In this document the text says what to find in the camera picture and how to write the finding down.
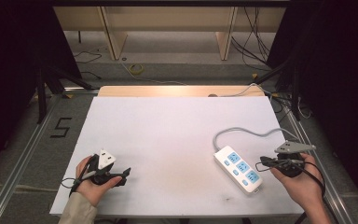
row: hand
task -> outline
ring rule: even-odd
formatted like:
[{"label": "hand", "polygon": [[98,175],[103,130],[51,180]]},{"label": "hand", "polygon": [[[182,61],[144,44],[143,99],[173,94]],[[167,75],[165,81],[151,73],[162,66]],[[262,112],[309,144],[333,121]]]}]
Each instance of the hand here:
[{"label": "hand", "polygon": [[[315,159],[311,155],[301,153],[301,157],[305,162],[315,164]],[[319,181],[323,181],[316,167],[305,164],[304,168],[318,178]],[[322,189],[315,180],[304,172],[291,178],[283,175],[276,168],[272,168],[270,171],[283,184],[293,201],[304,209],[311,223],[330,223],[330,218],[324,209]]]},{"label": "hand", "polygon": [[[87,162],[91,156],[83,159],[78,166],[76,167],[76,177],[79,178],[83,168],[86,166]],[[96,207],[98,202],[101,200],[103,195],[112,187],[114,187],[121,180],[121,176],[116,176],[103,185],[95,185],[89,179],[86,179],[81,182],[80,186],[77,188],[76,192],[80,193],[85,197],[92,206]]]}]

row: blue outlet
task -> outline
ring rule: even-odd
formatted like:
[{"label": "blue outlet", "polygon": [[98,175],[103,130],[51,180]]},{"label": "blue outlet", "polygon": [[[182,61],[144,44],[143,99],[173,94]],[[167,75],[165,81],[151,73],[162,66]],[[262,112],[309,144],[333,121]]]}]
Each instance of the blue outlet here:
[{"label": "blue outlet", "polygon": [[241,159],[240,156],[238,156],[235,152],[229,154],[227,157],[232,163],[235,163]]},{"label": "blue outlet", "polygon": [[238,168],[242,173],[245,173],[247,170],[249,170],[248,164],[246,164],[246,162],[244,162],[244,161],[241,161],[240,163],[238,163],[237,168]]},{"label": "blue outlet", "polygon": [[247,177],[252,183],[255,183],[255,182],[260,178],[260,176],[258,176],[258,174],[256,174],[255,171],[249,172],[249,174],[247,174],[246,177]]}]

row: power strip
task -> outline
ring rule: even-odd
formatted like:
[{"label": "power strip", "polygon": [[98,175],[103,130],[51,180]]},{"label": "power strip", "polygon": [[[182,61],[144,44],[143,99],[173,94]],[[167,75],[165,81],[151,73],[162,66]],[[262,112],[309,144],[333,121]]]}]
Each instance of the power strip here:
[{"label": "power strip", "polygon": [[245,193],[257,193],[263,179],[231,147],[224,147],[214,153],[217,164]]}]

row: white table surface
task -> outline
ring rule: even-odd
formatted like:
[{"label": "white table surface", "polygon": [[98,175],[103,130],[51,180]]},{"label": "white table surface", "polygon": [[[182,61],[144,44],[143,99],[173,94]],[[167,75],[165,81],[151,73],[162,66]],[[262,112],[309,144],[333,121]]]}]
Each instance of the white table surface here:
[{"label": "white table surface", "polygon": [[[126,186],[110,189],[98,205],[110,217],[250,217],[301,214],[270,173],[257,194],[244,194],[213,159],[213,137],[231,127],[256,133],[279,128],[267,97],[95,97],[66,177],[103,148],[117,161],[111,173],[131,168]],[[254,169],[260,156],[276,157],[281,132],[268,137],[224,133]],[[60,215],[69,189],[60,186],[52,215]]]}]

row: sleeve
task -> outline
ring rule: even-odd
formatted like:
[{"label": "sleeve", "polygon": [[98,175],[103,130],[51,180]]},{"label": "sleeve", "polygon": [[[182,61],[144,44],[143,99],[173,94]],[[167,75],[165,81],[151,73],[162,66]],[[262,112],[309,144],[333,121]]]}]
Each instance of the sleeve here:
[{"label": "sleeve", "polygon": [[94,223],[97,208],[92,206],[83,195],[73,192],[63,209],[59,224]]}]

